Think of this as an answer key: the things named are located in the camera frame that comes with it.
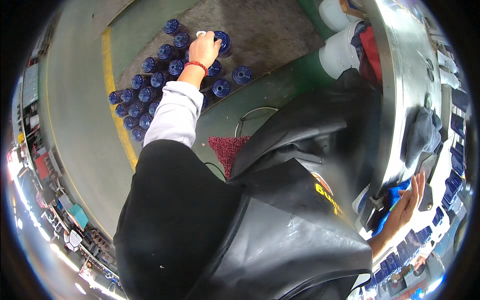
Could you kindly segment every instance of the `red cloth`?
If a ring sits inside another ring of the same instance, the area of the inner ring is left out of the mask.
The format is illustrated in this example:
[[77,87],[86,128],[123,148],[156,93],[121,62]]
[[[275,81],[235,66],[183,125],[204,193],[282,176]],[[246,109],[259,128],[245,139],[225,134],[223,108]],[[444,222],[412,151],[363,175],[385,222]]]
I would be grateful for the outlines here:
[[215,151],[218,161],[223,165],[225,169],[225,177],[230,178],[230,172],[232,171],[232,165],[237,157],[237,153],[250,139],[249,136],[240,137],[218,137],[211,136],[208,138],[208,145]]
[[377,76],[377,83],[382,85],[382,67],[380,66],[380,56],[378,55],[377,43],[373,35],[371,26],[367,27],[365,32],[360,34],[360,40],[363,45],[363,51],[367,54],[368,62]]
[[36,169],[38,170],[40,179],[43,179],[48,176],[48,169],[47,169],[47,166],[45,165],[45,161],[43,160],[47,155],[48,155],[48,152],[35,160],[35,166],[36,166]]

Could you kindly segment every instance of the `person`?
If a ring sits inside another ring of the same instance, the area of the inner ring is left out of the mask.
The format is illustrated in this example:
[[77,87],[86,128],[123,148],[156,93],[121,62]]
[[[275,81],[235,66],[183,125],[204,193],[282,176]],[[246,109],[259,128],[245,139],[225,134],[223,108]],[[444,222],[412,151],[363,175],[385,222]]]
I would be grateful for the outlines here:
[[[237,155],[233,177],[223,182],[191,149],[204,67],[213,63],[220,43],[213,32],[200,33],[190,45],[190,61],[198,64],[185,66],[163,88],[114,237],[124,291],[130,299],[345,299],[370,281],[372,262],[410,230],[425,175],[411,178],[411,190],[399,192],[383,230],[368,241],[341,207],[342,182],[330,179],[333,169],[323,168],[329,165],[323,160],[311,171],[316,158],[300,153],[301,143],[289,146],[294,156],[282,148],[279,159],[269,152],[268,159],[262,155],[241,165],[252,149],[266,153],[265,139],[255,133]],[[369,87],[363,92],[375,93]],[[300,100],[294,105],[305,108]],[[289,108],[258,132],[276,141],[287,136],[277,137],[269,126],[293,128],[275,121],[296,111]],[[308,115],[302,113],[301,121]]]

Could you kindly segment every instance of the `concrete floor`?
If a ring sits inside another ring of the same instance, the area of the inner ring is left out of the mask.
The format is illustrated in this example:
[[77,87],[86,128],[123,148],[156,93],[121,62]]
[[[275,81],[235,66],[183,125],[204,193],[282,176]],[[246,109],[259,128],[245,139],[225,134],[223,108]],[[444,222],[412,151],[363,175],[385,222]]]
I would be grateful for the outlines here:
[[[114,79],[166,20],[195,2],[177,0],[166,5],[166,1],[136,0],[127,7],[111,24]],[[298,0],[326,39],[333,32],[320,20],[317,2]],[[112,238],[133,171],[107,103],[101,38],[95,36],[92,21],[96,5],[94,0],[65,3],[48,58],[40,63],[39,112],[44,134],[49,144],[56,146],[66,169],[63,178],[72,199],[83,207],[94,226]],[[238,119],[249,110],[280,108],[300,93],[333,81],[321,68],[317,52],[297,59],[205,112],[197,125],[193,149],[202,161],[217,164],[206,141],[208,136],[233,136]],[[252,114],[243,135],[252,134],[270,115],[270,111]],[[133,147],[138,156],[139,144]]]

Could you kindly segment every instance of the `pink cloth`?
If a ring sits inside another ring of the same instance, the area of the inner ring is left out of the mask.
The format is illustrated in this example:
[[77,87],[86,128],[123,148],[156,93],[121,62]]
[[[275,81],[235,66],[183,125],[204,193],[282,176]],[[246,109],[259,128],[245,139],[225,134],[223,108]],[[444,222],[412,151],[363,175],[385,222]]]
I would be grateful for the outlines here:
[[218,161],[223,165],[225,169],[225,177],[230,178],[230,172],[232,171],[232,165],[237,157],[237,153],[250,139],[249,136],[240,137],[218,137],[211,136],[208,138],[208,145],[215,151]]

